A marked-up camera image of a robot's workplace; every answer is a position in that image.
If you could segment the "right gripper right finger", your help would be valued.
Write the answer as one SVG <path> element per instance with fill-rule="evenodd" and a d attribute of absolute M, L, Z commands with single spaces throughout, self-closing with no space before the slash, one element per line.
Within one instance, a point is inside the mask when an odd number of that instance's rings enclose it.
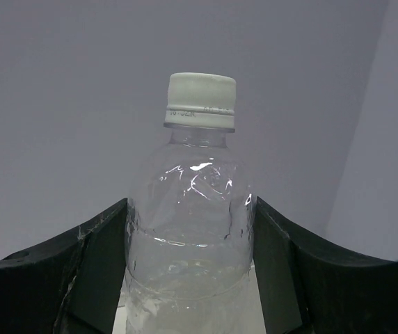
<path fill-rule="evenodd" d="M 398 333 L 398 261 L 338 246 L 258 200 L 254 263 L 268 333 Z"/>

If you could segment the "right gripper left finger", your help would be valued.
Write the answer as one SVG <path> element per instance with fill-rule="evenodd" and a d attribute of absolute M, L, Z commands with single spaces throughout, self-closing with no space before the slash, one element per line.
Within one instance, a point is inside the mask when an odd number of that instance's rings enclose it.
<path fill-rule="evenodd" d="M 0 333 L 112 333 L 127 201 L 0 260 Z"/>

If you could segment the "clear bottle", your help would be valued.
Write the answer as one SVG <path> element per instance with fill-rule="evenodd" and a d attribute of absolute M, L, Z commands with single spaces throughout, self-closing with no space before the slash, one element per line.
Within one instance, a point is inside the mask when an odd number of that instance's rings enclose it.
<path fill-rule="evenodd" d="M 175 298 L 221 294 L 250 270 L 256 197 L 226 143 L 236 91 L 221 75 L 170 77 L 170 140 L 139 168 L 127 200 L 125 271 L 147 289 Z"/>

